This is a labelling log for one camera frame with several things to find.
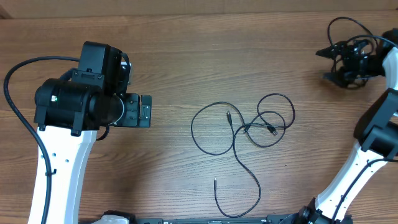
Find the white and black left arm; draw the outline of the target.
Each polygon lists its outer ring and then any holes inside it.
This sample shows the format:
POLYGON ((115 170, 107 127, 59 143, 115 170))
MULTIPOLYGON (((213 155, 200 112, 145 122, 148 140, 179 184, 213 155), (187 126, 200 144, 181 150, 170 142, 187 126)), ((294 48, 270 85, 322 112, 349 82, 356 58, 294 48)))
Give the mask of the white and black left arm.
POLYGON ((78 66, 35 93, 39 158, 29 223, 76 223, 88 157, 100 128, 149 128, 152 98, 128 93, 127 54, 85 42, 78 66))

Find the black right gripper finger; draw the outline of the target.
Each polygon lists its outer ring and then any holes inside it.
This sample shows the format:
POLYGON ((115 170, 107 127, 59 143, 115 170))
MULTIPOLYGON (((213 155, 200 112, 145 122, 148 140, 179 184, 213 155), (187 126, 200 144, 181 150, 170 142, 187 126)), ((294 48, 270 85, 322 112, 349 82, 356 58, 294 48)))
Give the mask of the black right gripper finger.
POLYGON ((347 42, 337 42, 325 49, 316 51, 315 55, 329 59, 336 59, 337 56, 349 58, 351 57, 351 50, 347 42))
POLYGON ((323 79, 331 81, 333 84, 344 89, 355 89, 358 85, 353 78, 347 77, 344 72, 328 72, 323 74, 323 79))

